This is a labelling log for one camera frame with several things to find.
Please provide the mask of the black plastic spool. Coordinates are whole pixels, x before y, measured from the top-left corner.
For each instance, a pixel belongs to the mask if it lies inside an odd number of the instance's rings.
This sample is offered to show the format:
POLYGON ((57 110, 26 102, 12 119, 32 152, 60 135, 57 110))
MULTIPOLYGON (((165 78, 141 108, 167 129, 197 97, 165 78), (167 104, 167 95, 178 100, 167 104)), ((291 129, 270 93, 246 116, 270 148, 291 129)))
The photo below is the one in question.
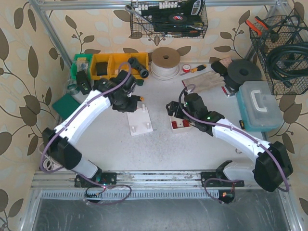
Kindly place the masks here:
POLYGON ((224 77, 226 85, 234 90, 238 90, 246 81, 260 81, 261 79, 260 69, 251 61, 243 59, 231 62, 224 77))

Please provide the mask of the sandpaper sheet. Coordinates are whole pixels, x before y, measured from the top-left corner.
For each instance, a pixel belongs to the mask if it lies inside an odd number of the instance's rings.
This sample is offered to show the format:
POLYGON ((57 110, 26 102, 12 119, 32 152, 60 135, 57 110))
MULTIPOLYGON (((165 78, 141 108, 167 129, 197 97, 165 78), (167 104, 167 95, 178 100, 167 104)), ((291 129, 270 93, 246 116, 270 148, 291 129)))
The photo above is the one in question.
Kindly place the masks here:
POLYGON ((231 57, 226 57, 220 60, 220 63, 225 67, 228 68, 228 66, 232 63, 231 57))

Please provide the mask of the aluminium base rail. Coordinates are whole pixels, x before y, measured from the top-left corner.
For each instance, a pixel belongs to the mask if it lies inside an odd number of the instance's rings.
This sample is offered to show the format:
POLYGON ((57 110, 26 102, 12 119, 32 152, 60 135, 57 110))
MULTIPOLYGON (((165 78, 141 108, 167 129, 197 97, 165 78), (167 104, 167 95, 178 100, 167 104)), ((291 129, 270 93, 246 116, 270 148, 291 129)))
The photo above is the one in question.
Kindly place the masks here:
POLYGON ((72 171, 46 174, 37 171, 30 188, 48 199, 119 201, 140 199, 219 198, 228 192, 259 190, 253 181, 236 183, 215 180, 214 171, 119 171, 105 172, 103 182, 92 186, 72 171))

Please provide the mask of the small yellow black screwdriver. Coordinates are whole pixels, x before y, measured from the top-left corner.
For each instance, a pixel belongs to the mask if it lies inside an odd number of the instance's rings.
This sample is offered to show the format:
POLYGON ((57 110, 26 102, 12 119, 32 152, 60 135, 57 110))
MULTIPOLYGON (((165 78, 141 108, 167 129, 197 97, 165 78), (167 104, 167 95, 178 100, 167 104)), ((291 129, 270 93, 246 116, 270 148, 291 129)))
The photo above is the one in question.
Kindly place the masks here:
POLYGON ((240 127, 242 130, 245 130, 244 122, 242 120, 239 121, 240 127))

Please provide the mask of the green storage bin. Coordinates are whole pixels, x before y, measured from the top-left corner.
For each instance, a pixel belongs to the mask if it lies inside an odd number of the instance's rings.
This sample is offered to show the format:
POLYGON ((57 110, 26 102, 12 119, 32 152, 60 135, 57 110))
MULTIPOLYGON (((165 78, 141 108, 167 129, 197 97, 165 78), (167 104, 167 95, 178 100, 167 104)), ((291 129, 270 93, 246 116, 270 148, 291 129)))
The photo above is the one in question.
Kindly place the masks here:
POLYGON ((75 54, 73 63, 71 66, 71 78, 76 79, 76 75, 80 71, 84 71, 87 74, 89 80, 90 78, 90 66, 93 54, 75 54))

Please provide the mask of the white peg base plate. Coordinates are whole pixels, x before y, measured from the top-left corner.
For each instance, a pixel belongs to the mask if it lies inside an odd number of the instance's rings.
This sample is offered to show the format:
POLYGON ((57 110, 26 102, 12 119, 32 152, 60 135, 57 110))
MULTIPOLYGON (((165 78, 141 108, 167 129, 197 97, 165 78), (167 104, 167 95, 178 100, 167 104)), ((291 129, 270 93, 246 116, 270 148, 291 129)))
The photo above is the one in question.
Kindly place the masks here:
POLYGON ((138 136, 153 131, 148 108, 145 104, 135 112, 127 112, 131 136, 138 136))

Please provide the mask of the red handled hex key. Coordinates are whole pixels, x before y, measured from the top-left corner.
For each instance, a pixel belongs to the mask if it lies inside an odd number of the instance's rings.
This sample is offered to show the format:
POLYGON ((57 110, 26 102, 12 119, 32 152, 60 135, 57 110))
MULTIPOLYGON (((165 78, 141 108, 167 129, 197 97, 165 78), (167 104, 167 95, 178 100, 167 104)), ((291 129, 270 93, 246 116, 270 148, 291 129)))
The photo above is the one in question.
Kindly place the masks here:
POLYGON ((228 86, 223 86, 223 87, 221 87, 222 88, 222 90, 223 90, 223 92, 225 93, 225 95, 227 96, 227 97, 232 97, 232 96, 235 96, 235 94, 236 94, 236 90, 233 90, 232 88, 230 88, 230 87, 228 87, 228 86))

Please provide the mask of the black pipe fitting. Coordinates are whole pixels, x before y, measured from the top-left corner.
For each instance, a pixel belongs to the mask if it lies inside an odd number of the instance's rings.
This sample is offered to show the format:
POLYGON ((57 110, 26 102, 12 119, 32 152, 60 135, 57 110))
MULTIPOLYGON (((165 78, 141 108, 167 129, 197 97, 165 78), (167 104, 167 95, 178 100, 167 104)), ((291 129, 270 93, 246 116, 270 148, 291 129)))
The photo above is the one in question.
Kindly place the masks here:
POLYGON ((147 78, 149 75, 149 71, 146 69, 144 65, 142 65, 137 58, 130 57, 128 59, 128 63, 130 64, 132 69, 135 69, 138 71, 141 78, 147 78))

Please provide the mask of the black green meter device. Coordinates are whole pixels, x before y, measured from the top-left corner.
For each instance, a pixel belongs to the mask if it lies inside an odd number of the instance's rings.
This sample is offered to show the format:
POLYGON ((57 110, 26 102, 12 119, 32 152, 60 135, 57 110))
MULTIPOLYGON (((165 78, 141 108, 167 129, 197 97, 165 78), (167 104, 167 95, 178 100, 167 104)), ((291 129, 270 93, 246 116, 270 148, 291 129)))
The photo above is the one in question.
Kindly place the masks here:
POLYGON ((92 90, 89 78, 85 71, 79 71, 76 74, 76 82, 83 95, 87 95, 92 90))

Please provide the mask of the yellow storage bin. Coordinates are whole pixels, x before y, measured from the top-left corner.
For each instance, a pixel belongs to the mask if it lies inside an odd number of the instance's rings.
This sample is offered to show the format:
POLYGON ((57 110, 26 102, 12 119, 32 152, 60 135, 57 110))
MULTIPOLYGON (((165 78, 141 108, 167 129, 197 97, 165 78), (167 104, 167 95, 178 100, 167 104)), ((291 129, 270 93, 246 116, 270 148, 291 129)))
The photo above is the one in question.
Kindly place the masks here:
POLYGON ((92 80, 99 80, 100 78, 110 79, 116 77, 118 74, 118 68, 129 58, 135 57, 138 62, 141 63, 149 71, 149 56, 146 52, 141 53, 98 53, 93 54, 90 64, 90 78, 92 80), (102 76, 97 74, 96 64, 101 62, 107 62, 107 75, 102 76))

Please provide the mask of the teal plastic case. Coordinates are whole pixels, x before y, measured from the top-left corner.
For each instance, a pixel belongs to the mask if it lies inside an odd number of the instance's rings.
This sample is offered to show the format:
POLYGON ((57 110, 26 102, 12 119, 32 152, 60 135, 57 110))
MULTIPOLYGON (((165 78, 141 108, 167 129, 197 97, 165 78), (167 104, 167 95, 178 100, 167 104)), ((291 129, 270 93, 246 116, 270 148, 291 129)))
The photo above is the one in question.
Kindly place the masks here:
POLYGON ((267 132, 283 124, 282 113, 266 81, 246 81, 236 93, 246 131, 267 132))

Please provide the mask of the beige work glove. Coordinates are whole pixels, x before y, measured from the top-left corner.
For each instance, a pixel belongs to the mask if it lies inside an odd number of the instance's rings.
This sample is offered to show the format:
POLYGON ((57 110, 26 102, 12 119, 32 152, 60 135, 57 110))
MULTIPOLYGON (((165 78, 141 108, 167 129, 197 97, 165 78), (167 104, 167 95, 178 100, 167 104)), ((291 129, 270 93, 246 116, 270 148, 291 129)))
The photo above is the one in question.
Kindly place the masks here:
POLYGON ((199 93, 215 87, 225 86, 224 77, 215 71, 209 71, 195 77, 184 79, 182 83, 185 87, 191 84, 195 85, 193 88, 193 92, 195 93, 199 93))

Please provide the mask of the black box in bin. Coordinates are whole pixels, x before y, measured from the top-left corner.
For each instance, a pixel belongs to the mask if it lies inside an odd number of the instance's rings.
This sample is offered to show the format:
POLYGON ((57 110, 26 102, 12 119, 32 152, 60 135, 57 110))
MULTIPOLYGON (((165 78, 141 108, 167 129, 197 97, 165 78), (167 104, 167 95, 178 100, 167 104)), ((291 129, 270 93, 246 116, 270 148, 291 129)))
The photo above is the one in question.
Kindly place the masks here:
POLYGON ((96 74, 98 76, 106 76, 108 74, 107 72, 108 62, 98 62, 96 63, 96 74))

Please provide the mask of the glass jar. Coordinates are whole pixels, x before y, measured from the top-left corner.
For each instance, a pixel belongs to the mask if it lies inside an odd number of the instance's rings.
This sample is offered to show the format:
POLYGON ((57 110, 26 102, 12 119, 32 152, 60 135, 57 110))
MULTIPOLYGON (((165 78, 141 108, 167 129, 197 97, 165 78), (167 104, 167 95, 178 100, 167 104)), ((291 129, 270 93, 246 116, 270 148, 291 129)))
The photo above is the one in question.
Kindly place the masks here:
POLYGON ((79 88, 77 85, 77 81, 75 79, 70 78, 66 83, 66 92, 70 95, 76 95, 79 93, 79 88))

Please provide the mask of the green foam pad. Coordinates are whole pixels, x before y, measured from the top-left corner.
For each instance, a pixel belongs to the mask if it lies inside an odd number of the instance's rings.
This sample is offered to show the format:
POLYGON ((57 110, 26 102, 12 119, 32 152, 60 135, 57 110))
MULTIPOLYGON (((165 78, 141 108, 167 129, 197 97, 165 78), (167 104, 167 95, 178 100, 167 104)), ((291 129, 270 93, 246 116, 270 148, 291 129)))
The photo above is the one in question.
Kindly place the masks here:
POLYGON ((72 113, 78 109, 80 103, 70 94, 65 94, 59 100, 52 104, 53 109, 59 114, 60 118, 66 120, 72 113))

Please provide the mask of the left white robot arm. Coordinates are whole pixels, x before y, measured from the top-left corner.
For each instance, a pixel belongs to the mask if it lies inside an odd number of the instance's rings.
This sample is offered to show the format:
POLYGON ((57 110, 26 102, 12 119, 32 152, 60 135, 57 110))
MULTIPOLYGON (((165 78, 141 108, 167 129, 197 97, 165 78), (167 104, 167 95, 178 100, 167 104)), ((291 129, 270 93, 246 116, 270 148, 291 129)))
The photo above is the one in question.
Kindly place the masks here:
POLYGON ((132 95, 136 79, 131 74, 131 65, 128 62, 121 65, 126 65, 128 70, 119 68, 116 77, 98 80, 84 102, 64 122, 43 131, 42 171, 47 172, 43 161, 49 156, 62 168, 84 178, 92 179, 98 173, 99 168, 83 157, 75 144, 95 118, 109 107, 118 112, 135 112, 138 102, 142 101, 140 96, 132 95))

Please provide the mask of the orange handled pliers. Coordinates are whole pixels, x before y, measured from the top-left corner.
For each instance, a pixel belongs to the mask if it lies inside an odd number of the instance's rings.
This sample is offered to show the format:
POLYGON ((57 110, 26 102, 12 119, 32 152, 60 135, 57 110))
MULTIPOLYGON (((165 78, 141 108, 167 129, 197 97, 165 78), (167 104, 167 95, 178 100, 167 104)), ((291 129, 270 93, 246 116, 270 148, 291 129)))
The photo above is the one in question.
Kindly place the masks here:
POLYGON ((246 20, 246 21, 245 21, 245 24, 246 24, 247 26, 249 26, 249 28, 250 28, 251 30, 253 30, 253 31, 257 34, 257 36, 260 37, 260 36, 262 35, 262 30, 259 29, 258 26, 262 27, 262 29, 264 29, 264 30, 268 30, 268 29, 269 29, 269 26, 268 26, 268 24, 267 24, 264 20, 262 20, 262 19, 261 19, 260 17, 258 17, 258 16, 255 16, 255 21, 256 21, 256 23, 253 24, 253 23, 250 22, 249 20, 246 20))

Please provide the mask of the orange tipped black screwdriver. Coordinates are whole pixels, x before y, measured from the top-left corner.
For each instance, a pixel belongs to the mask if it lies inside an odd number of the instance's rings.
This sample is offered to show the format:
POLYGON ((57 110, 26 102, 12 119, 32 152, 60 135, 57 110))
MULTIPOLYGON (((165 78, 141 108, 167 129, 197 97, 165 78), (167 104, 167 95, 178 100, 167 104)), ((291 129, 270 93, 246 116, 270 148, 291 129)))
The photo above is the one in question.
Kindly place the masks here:
POLYGON ((141 97, 141 96, 135 96, 135 99, 136 99, 138 102, 143 102, 143 101, 144 101, 144 98, 141 97))

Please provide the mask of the white spring tray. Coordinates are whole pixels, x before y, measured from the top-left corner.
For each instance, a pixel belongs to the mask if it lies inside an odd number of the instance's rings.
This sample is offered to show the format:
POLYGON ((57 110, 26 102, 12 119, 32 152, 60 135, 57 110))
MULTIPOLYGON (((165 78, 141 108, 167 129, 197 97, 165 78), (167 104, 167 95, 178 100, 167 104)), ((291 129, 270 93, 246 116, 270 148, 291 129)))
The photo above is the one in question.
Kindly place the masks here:
POLYGON ((190 131, 190 130, 193 128, 192 125, 190 125, 189 127, 186 127, 186 128, 185 128, 185 127, 183 126, 183 123, 182 123, 183 119, 178 119, 178 118, 175 118, 175 117, 173 117, 173 116, 169 116, 169 119, 170 119, 170 123, 171 123, 172 121, 176 121, 176 122, 177 122, 178 129, 173 129, 173 128, 172 128, 172 125, 171 125, 171 131, 172 131, 172 133, 174 133, 174 134, 183 133, 183 132, 188 132, 188 131, 190 131))

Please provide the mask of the black rectangular block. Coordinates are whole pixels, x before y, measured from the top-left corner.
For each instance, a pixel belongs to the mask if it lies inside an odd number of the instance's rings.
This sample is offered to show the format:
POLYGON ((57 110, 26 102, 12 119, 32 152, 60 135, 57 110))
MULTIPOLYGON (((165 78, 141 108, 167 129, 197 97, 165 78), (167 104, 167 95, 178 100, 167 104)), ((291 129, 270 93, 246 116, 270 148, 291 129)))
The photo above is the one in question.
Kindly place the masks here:
POLYGON ((211 68, 216 72, 219 73, 221 76, 226 76, 228 74, 227 68, 220 62, 215 61, 211 64, 211 68))

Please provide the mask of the red white tape roll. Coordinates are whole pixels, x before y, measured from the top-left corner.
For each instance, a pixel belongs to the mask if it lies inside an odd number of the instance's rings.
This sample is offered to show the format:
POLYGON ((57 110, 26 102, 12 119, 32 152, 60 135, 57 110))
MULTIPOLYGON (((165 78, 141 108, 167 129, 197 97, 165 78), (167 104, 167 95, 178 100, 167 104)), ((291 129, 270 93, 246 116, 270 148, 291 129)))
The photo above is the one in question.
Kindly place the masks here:
POLYGON ((190 70, 191 70, 191 66, 190 66, 189 64, 184 64, 184 65, 182 66, 182 71, 183 71, 184 73, 189 73, 190 70))

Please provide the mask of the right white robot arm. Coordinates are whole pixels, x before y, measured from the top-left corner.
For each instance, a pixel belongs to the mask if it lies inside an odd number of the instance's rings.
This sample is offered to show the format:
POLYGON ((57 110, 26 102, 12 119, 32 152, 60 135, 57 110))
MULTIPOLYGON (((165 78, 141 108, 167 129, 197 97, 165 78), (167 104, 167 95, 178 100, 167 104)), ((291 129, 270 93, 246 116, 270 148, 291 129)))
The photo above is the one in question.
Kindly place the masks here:
POLYGON ((236 127, 222 114, 209 111, 194 89, 194 84, 186 86, 177 101, 166 105, 167 113, 192 122, 201 132, 229 143, 253 162, 254 167, 226 166, 223 173, 227 181, 242 180, 244 172, 248 172, 262 189, 288 192, 290 185, 287 179, 293 173, 293 167, 285 145, 256 138, 236 127))

